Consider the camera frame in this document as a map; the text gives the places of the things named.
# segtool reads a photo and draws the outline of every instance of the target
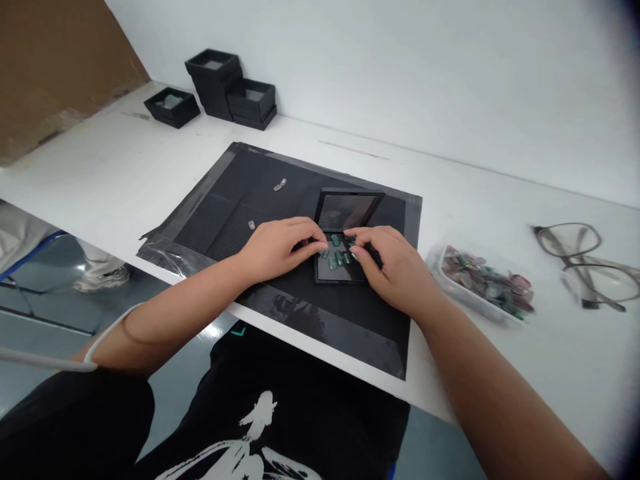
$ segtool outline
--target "left hand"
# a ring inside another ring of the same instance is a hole
[[[311,237],[317,241],[309,242]],[[304,246],[292,252],[300,241]],[[328,248],[327,238],[316,222],[308,217],[294,217],[260,224],[236,257],[254,284],[284,275]]]

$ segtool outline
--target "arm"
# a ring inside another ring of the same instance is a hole
[[[316,242],[308,243],[313,237]],[[296,243],[304,246],[292,252]],[[133,310],[98,346],[98,365],[150,377],[248,287],[278,277],[328,248],[309,218],[260,225],[232,257],[168,288]],[[74,360],[82,361],[91,342]]]
[[[493,344],[435,284],[390,227],[352,229],[369,282],[422,330],[453,410],[492,479],[605,479],[606,472]],[[363,248],[371,243],[380,270]]]

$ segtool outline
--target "white wall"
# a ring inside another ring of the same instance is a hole
[[[154,80],[193,89],[185,60],[237,53],[288,117],[640,207],[637,58],[596,8],[613,2],[107,3]]]

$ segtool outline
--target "green gemstone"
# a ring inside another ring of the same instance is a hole
[[[344,267],[345,266],[345,259],[342,256],[342,252],[336,250],[335,251],[335,261],[338,264],[338,267]]]

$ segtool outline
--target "silver clip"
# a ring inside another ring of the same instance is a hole
[[[280,183],[278,183],[278,184],[273,188],[273,191],[278,191],[278,190],[280,190],[282,187],[284,187],[284,186],[285,186],[285,184],[286,184],[286,183],[287,183],[287,179],[282,179],[282,180],[280,181]]]

